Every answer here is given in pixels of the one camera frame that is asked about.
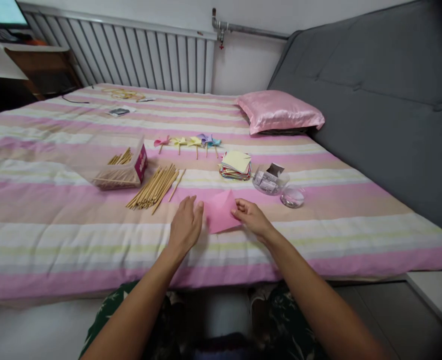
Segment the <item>satin pillowcase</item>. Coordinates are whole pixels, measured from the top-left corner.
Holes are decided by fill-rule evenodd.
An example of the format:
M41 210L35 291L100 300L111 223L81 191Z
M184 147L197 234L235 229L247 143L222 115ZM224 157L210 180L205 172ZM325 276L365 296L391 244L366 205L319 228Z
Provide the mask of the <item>satin pillowcase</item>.
M272 129L320 129L325 122L315 107L277 90L247 93L237 98L237 105L249 117L251 135Z

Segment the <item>floor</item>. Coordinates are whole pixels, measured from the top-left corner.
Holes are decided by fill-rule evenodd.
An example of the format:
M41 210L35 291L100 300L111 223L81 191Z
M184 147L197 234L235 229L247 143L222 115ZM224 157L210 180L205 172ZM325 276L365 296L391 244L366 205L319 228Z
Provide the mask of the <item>floor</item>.
M359 314L391 359L442 358L442 320L405 281L335 290ZM249 302L241 288L185 294L190 338L251 334ZM12 309L0 307L0 360L76 359L101 299Z

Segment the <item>yellow pinwheel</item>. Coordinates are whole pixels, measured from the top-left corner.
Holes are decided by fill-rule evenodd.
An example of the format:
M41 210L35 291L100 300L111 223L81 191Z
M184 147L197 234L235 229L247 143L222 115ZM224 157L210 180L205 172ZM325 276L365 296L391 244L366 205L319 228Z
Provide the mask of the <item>yellow pinwheel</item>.
M172 140L174 141L174 146L178 147L177 154L181 155L181 145L187 145L186 138L185 137L182 137L182 138L175 137Z
M189 142L188 146L195 146L196 147L196 160L198 158L197 154L197 148L202 146L202 140L198 138L197 136L191 136L191 141Z

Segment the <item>television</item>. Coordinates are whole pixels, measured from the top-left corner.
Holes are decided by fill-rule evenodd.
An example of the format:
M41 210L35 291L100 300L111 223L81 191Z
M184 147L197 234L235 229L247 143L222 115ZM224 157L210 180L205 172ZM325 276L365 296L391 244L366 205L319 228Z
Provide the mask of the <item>television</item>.
M0 0L0 29L28 29L16 0Z

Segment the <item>human hand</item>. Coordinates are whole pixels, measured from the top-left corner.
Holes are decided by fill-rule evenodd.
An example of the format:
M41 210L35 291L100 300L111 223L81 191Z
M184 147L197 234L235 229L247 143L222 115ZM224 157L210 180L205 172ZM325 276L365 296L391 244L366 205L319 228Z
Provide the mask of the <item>human hand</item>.
M237 210L232 209L232 215L242 221L250 231L257 235L259 241L262 243L264 243L270 235L277 232L261 209L253 202L238 198L236 199L236 205Z
M181 201L171 223L168 247L185 254L196 244L201 233L204 203L200 201L194 209L195 200L196 195Z

